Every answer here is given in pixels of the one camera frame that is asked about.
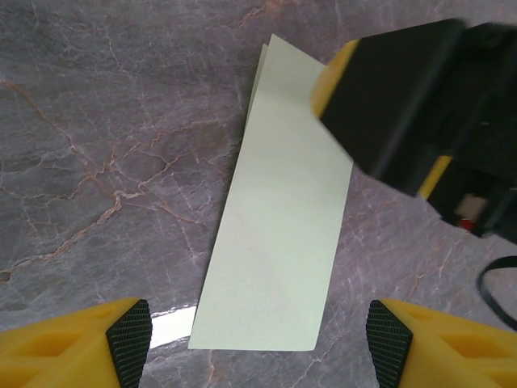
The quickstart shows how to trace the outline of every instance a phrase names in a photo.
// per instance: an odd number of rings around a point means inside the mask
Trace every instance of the black cable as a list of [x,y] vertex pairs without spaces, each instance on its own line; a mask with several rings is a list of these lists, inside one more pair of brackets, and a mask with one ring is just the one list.
[[512,318],[502,307],[498,304],[485,284],[485,274],[494,269],[502,268],[517,268],[517,256],[501,257],[488,264],[479,274],[476,281],[477,291],[481,298],[485,301],[488,307],[501,319],[506,325],[517,331],[517,320]]

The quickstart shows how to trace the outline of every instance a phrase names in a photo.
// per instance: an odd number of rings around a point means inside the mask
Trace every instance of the yellow plastic part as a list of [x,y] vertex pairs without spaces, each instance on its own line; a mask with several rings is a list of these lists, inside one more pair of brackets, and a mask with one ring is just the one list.
[[451,162],[452,158],[450,156],[442,155],[438,159],[436,159],[435,164],[427,174],[427,177],[422,183],[420,187],[420,195],[426,200],[429,198],[433,190],[435,189],[436,184],[439,179],[447,169],[447,166]]
[[399,388],[516,388],[517,334],[393,299],[413,332]]
[[335,58],[322,71],[322,75],[317,80],[311,94],[311,105],[313,114],[316,117],[321,117],[325,111],[325,107],[329,103],[330,97],[334,93],[334,89],[352,58],[358,43],[359,40],[351,40],[345,44],[343,49],[336,54]]
[[118,388],[106,330],[128,297],[0,333],[1,388]]

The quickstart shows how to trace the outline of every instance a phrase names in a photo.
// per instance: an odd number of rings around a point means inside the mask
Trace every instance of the red component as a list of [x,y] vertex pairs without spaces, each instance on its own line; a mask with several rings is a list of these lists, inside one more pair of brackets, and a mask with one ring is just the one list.
[[472,232],[474,230],[474,226],[476,226],[476,222],[464,218],[463,220],[460,220],[460,222],[458,222],[458,226],[460,228],[468,230],[469,232]]

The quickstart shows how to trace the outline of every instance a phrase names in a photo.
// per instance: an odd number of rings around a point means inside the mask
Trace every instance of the gray marble countertop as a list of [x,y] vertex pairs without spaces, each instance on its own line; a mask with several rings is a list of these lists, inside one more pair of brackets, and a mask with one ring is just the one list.
[[[125,296],[195,306],[242,139],[260,48],[321,61],[348,40],[504,0],[4,1],[0,5],[0,328]],[[479,270],[515,253],[355,170],[313,352],[149,352],[141,386],[374,387],[368,303],[395,297],[500,327]],[[490,276],[510,310],[511,272]]]

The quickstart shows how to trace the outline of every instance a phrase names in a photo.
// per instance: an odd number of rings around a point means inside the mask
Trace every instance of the pale green paper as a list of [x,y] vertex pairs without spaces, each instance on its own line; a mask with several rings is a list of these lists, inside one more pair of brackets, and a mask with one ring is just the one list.
[[307,351],[316,345],[352,168],[310,111],[322,69],[271,38],[191,349]]

